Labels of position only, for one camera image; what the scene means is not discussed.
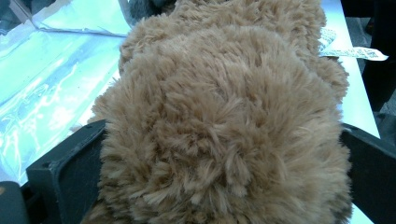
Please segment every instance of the black object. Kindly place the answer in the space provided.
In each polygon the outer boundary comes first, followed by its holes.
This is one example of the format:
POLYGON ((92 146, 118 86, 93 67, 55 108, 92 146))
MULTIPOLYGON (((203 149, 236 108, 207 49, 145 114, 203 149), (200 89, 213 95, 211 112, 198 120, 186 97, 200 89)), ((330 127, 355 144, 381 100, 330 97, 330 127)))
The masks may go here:
POLYGON ((353 203, 375 224, 396 223, 396 148, 346 125, 341 141, 350 149, 353 203))
POLYGON ((105 124, 101 120, 84 126, 26 169, 29 181, 21 191, 32 224, 82 220, 98 195, 105 124))
MULTIPOLYGON (((351 152, 354 204, 375 224, 396 223, 396 149, 356 127, 344 126, 340 141, 351 152)), ((0 200, 0 223, 7 224, 3 219, 17 211, 26 217, 23 200, 32 224, 79 223, 97 198, 105 134, 103 120, 89 124, 33 163, 27 169, 28 184, 20 190, 14 186, 12 201, 0 200)))

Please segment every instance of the clear plastic wrap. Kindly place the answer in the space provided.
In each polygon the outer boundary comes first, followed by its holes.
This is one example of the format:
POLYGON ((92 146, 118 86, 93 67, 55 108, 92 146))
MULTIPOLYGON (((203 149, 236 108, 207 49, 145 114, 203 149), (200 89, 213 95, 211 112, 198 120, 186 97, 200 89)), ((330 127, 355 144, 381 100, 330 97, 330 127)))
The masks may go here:
POLYGON ((118 2, 107 2, 57 1, 34 23, 0 35, 1 181, 24 184, 27 166, 84 124, 94 99, 118 76, 120 43, 131 28, 118 2))

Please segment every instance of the tag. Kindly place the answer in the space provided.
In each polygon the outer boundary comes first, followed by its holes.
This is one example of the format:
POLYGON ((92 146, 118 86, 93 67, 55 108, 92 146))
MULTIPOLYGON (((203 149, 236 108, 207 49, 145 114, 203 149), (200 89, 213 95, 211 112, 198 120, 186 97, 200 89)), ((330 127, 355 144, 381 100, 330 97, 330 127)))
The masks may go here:
POLYGON ((352 57, 362 58, 370 61, 385 61, 389 56, 381 53, 378 49, 368 49, 362 47, 356 47, 352 49, 326 49, 337 37, 337 33, 334 30, 321 28, 320 29, 320 42, 319 46, 319 57, 330 56, 330 57, 352 57))
POLYGON ((356 47, 353 49, 328 49, 321 51, 319 57, 323 56, 347 56, 352 58, 362 58, 370 61, 385 61, 389 56, 386 56, 377 49, 367 49, 356 47))

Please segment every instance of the stuffed animal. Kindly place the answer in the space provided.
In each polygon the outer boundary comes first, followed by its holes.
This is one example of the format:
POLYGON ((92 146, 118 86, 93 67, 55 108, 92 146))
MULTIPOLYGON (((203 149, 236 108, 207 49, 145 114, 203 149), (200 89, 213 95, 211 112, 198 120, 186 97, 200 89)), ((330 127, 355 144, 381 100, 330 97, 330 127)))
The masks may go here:
POLYGON ((177 0, 120 47, 83 223, 346 223, 347 73, 319 0, 177 0))

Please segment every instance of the brown plush toy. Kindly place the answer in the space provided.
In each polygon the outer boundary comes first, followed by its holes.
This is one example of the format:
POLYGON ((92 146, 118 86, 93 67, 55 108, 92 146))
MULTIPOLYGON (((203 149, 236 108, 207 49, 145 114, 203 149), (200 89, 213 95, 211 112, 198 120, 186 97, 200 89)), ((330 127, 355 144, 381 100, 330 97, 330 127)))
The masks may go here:
POLYGON ((178 0, 120 48, 99 198, 83 223, 346 223, 347 74, 319 0, 178 0))

